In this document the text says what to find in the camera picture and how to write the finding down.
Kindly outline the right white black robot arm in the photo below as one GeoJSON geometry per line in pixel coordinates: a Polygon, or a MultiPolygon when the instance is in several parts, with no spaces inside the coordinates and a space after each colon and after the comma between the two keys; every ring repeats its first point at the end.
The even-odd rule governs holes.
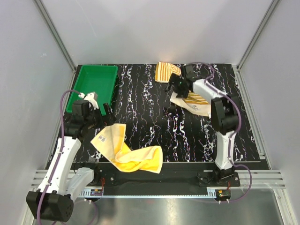
{"type": "Polygon", "coordinates": [[[219,186],[225,185],[234,176],[233,150],[236,134],[241,128],[238,99],[219,90],[211,83],[215,69],[207,65],[211,75],[197,76],[192,64],[183,65],[181,75],[171,73],[166,91],[173,86],[176,98],[187,98],[190,91],[203,97],[211,106],[211,125],[217,133],[217,155],[211,180],[219,186]]]}

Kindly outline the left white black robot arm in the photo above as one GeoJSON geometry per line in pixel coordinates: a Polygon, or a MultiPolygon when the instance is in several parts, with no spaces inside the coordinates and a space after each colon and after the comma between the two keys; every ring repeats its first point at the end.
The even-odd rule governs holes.
{"type": "Polygon", "coordinates": [[[61,137],[47,173],[37,190],[29,191],[26,203],[37,222],[42,220],[67,222],[73,212],[74,202],[87,186],[103,181],[96,163],[84,162],[69,180],[69,171],[84,137],[92,128],[105,128],[116,118],[108,103],[103,105],[105,115],[87,100],[77,100],[72,112],[61,125],[61,137]]]}

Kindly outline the yellow cream towel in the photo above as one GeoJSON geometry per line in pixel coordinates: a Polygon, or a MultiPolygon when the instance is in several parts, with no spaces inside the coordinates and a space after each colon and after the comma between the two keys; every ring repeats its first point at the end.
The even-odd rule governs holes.
{"type": "Polygon", "coordinates": [[[142,170],[159,174],[163,165],[162,148],[156,145],[132,150],[125,143],[125,132],[125,124],[115,123],[102,129],[90,143],[121,172],[142,170]]]}

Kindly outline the yellow orange striped towel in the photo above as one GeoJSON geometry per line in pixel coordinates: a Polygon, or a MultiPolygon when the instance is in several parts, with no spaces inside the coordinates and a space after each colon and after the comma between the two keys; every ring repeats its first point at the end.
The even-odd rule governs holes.
{"type": "Polygon", "coordinates": [[[172,89],[170,102],[180,106],[194,115],[209,117],[211,106],[202,96],[192,91],[192,81],[198,78],[193,65],[185,64],[178,67],[168,62],[158,62],[155,81],[166,83],[165,91],[172,89]]]}

